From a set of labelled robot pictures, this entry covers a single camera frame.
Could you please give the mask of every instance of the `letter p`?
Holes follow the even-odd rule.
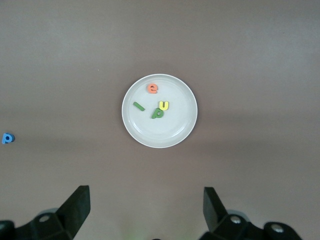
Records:
[[[14,140],[15,140],[15,136],[13,134],[6,132],[3,134],[2,144],[9,144],[9,143],[12,143]]]

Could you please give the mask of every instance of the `white plate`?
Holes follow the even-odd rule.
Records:
[[[155,94],[149,93],[150,84],[157,85]],[[163,110],[162,117],[152,119],[160,101],[168,102],[168,109]],[[153,74],[136,81],[122,102],[125,128],[135,140],[151,148],[168,148],[182,142],[193,130],[197,115],[197,101],[191,89],[167,74]]]

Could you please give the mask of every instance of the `screw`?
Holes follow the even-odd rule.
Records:
[[[232,221],[234,224],[239,224],[239,223],[241,223],[240,218],[237,217],[237,216],[232,216],[230,219],[231,219],[231,221]]]
[[[277,233],[283,233],[285,230],[282,228],[282,226],[278,225],[278,224],[272,224],[271,228],[273,229],[273,231],[277,232]]]
[[[49,218],[50,218],[49,215],[44,215],[44,216],[42,216],[42,217],[39,219],[39,222],[40,222],[40,223],[44,223],[44,222],[47,221]]]

